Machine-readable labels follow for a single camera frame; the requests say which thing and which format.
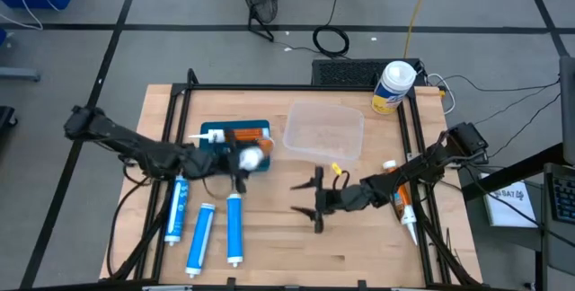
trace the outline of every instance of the yellow cable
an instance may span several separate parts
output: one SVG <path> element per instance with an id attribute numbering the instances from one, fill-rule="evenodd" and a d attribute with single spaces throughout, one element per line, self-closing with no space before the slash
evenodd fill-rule
<path id="1" fill-rule="evenodd" d="M 413 14 L 411 15 L 411 20 L 410 20 L 410 28 L 407 30 L 407 40 L 405 41 L 405 50 L 403 51 L 403 58 L 407 58 L 407 51 L 410 48 L 411 28 L 413 28 L 413 23 L 415 22 L 415 17 L 417 16 L 417 13 L 420 11 L 420 7 L 421 7 L 422 2 L 423 2 L 423 0 L 417 0 L 417 4 L 415 5 L 415 8 L 413 9 Z"/>

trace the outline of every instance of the transparent plastic tub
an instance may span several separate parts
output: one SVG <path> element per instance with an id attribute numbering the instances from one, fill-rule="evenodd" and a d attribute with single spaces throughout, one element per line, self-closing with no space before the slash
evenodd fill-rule
<path id="1" fill-rule="evenodd" d="M 283 143 L 289 158 L 349 163 L 361 156 L 364 116 L 359 110 L 317 102 L 295 102 Z"/>

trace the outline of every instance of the blue caulk tube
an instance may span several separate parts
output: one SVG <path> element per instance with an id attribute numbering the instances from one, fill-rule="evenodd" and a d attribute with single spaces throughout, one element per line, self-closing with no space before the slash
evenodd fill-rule
<path id="1" fill-rule="evenodd" d="M 227 198 L 227 262 L 234 268 L 243 262 L 242 198 L 236 193 Z"/>
<path id="2" fill-rule="evenodd" d="M 201 264 L 204 261 L 204 255 L 206 255 L 209 229 L 212 227 L 215 209 L 216 207 L 210 204 L 201 204 L 199 208 L 194 238 L 191 240 L 190 255 L 188 255 L 188 264 L 186 264 L 186 273 L 190 274 L 190 278 L 201 272 Z"/>
<path id="3" fill-rule="evenodd" d="M 168 228 L 164 237 L 164 242 L 170 243 L 170 246 L 173 246 L 174 243 L 179 242 L 181 239 L 186 203 L 188 203 L 188 181 L 178 175 L 173 188 L 170 218 L 168 219 Z"/>

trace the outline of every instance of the floor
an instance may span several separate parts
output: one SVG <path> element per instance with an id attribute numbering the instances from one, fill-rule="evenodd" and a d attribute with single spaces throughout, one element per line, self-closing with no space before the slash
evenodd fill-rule
<path id="1" fill-rule="evenodd" d="M 273 22 L 278 40 L 312 47 L 312 31 L 327 22 L 332 1 L 279 0 Z M 338 0 L 332 25 L 353 30 L 348 56 L 400 57 L 416 1 Z M 464 75 L 484 88 L 552 83 L 559 55 L 575 54 L 575 12 L 566 3 L 424 0 L 409 56 L 422 59 L 429 73 Z M 46 30 L 5 24 L 11 36 L 0 48 L 0 65 L 34 67 L 42 74 L 39 83 L 0 82 L 0 105 L 14 106 L 20 118 L 0 154 L 1 289 L 84 283 L 99 275 L 122 174 L 115 157 L 97 146 L 81 146 L 77 161 L 70 154 L 62 125 L 75 104 L 99 98 L 113 119 L 134 128 L 146 86 L 182 82 L 188 67 L 202 83 L 308 84 L 311 63 L 321 58 L 285 51 L 245 31 L 243 0 L 72 0 L 60 13 L 34 12 Z M 0 13 L 31 21 L 26 12 L 4 6 Z M 330 35 L 320 40 L 339 45 Z M 526 94 L 480 93 L 461 79 L 448 83 L 456 95 L 449 124 L 483 119 Z M 557 92 L 556 86 L 546 89 L 479 125 L 490 152 Z M 555 103 L 492 163 L 513 163 L 560 139 Z M 65 164 L 74 163 L 66 176 Z M 45 225 L 47 214 L 58 211 L 58 198 L 59 216 L 50 215 Z M 39 234 L 47 242 L 43 254 Z M 520 289 L 534 278 L 531 251 L 486 235 L 474 238 L 486 283 Z M 575 282 L 555 271 L 550 279 L 550 289 Z"/>

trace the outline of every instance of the wooden table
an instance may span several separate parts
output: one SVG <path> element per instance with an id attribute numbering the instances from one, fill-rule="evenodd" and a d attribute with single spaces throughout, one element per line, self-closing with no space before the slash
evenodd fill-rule
<path id="1" fill-rule="evenodd" d="M 170 85 L 148 86 L 138 133 L 157 140 L 161 138 L 170 91 Z M 446 128 L 438 89 L 418 87 L 416 92 L 423 135 L 430 145 Z M 186 136 L 199 133 L 200 125 L 206 121 L 268 119 L 271 136 L 277 144 L 270 170 L 253 174 L 246 184 L 248 192 L 243 200 L 244 262 L 237 269 L 226 263 L 226 201 L 211 198 L 200 182 L 192 182 L 182 240 L 173 247 L 166 246 L 160 282 L 224 285 L 228 277 L 235 277 L 238 285 L 354 287 L 359 279 L 365 279 L 370 287 L 424 287 L 419 249 L 407 230 L 394 218 L 390 207 L 367 207 L 363 211 L 327 216 L 323 234 L 314 234 L 313 223 L 290 209 L 291 206 L 312 207 L 314 204 L 312 190 L 289 190 L 290 186 L 306 182 L 314 175 L 313 163 L 289 159 L 288 151 L 281 143 L 289 108 L 294 101 L 339 104 L 363 112 L 362 154 L 358 162 L 347 167 L 351 174 L 350 184 L 381 172 L 383 161 L 404 162 L 397 115 L 374 113 L 370 98 L 371 93 L 365 92 L 193 91 Z M 175 113 L 172 141 L 179 108 Z M 412 132 L 409 113 L 407 119 Z M 329 167 L 325 167 L 324 186 L 332 184 L 334 175 Z M 444 180 L 459 185 L 455 171 L 447 170 Z M 225 195 L 229 192 L 229 178 L 213 177 L 207 182 L 214 193 Z M 121 195 L 132 187 L 133 183 L 124 180 Z M 444 237 L 448 228 L 454 253 L 471 276 L 481 281 L 463 196 L 459 191 L 440 184 L 435 191 Z M 149 193 L 149 188 L 137 191 L 119 214 L 112 254 L 115 269 L 140 238 Z M 202 202 L 215 204 L 216 215 L 204 269 L 192 280 L 184 269 Z M 155 246 L 155 241 L 151 242 L 148 259 L 153 258 Z M 432 246 L 429 250 L 434 279 L 439 281 L 436 253 Z M 152 261 L 148 260 L 145 276 L 149 276 L 151 264 Z M 102 277 L 106 276 L 104 265 Z"/>

